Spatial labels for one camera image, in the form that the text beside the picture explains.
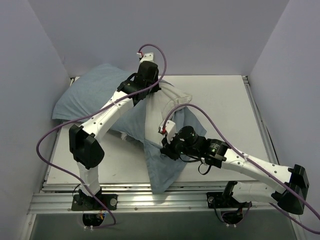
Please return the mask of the pillowcase grey outside blue inside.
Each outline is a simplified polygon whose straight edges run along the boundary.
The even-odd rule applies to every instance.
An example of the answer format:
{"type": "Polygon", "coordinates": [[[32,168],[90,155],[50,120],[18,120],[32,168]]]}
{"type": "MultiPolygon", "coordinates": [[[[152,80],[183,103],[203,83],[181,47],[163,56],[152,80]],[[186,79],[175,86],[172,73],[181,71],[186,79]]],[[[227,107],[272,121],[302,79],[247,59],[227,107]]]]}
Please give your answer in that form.
{"type": "MultiPolygon", "coordinates": [[[[129,75],[129,72],[109,64],[97,66],[82,75],[62,95],[53,109],[52,119],[70,121],[98,111],[129,75]]],[[[133,140],[136,139],[127,135],[126,141],[133,140]]],[[[154,194],[163,193],[179,178],[188,158],[183,156],[181,160],[172,160],[161,154],[162,146],[153,145],[146,140],[141,143],[146,157],[151,190],[154,194]]]]}

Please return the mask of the white pillow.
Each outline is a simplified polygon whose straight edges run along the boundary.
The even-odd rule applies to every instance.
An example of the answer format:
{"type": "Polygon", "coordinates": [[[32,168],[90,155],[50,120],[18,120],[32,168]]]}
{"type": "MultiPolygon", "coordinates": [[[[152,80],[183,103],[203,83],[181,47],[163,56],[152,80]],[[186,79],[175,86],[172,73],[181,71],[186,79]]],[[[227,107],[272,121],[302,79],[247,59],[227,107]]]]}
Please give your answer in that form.
{"type": "Polygon", "coordinates": [[[159,86],[161,90],[148,96],[141,102],[141,106],[126,112],[113,125],[113,130],[140,142],[148,141],[153,145],[162,146],[163,137],[158,133],[159,126],[174,107],[190,103],[193,97],[167,81],[161,81],[159,86]]]}

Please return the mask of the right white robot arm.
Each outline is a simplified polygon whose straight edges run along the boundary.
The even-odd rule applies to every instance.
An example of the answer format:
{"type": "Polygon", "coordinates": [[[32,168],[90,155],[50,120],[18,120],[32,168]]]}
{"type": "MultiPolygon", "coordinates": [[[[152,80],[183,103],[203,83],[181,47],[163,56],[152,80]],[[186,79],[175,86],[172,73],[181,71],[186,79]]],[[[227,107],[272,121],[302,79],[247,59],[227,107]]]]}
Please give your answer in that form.
{"type": "Polygon", "coordinates": [[[281,210],[301,215],[309,190],[309,180],[304,167],[277,165],[252,157],[226,142],[198,135],[192,126],[176,131],[176,126],[161,126],[163,135],[160,152],[172,160],[187,156],[209,168],[238,172],[255,180],[254,183],[229,181],[222,193],[223,203],[261,202],[276,204],[281,210]]]}

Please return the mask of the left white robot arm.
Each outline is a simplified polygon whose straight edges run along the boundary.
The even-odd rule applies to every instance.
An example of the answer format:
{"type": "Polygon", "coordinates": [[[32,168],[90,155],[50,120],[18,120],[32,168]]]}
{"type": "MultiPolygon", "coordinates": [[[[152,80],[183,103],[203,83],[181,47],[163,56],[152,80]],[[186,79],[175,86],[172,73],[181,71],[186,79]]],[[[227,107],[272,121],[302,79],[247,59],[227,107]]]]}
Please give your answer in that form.
{"type": "Polygon", "coordinates": [[[158,81],[158,65],[152,60],[141,60],[137,73],[130,75],[121,82],[110,100],[104,105],[110,108],[96,114],[80,126],[73,125],[69,129],[69,150],[73,159],[77,162],[80,178],[79,195],[83,198],[83,204],[90,210],[100,206],[101,192],[99,183],[98,165],[105,156],[100,145],[102,137],[112,125],[128,110],[144,100],[148,94],[155,93],[161,88],[155,85],[153,88],[129,96],[129,94],[148,88],[158,81]]]}

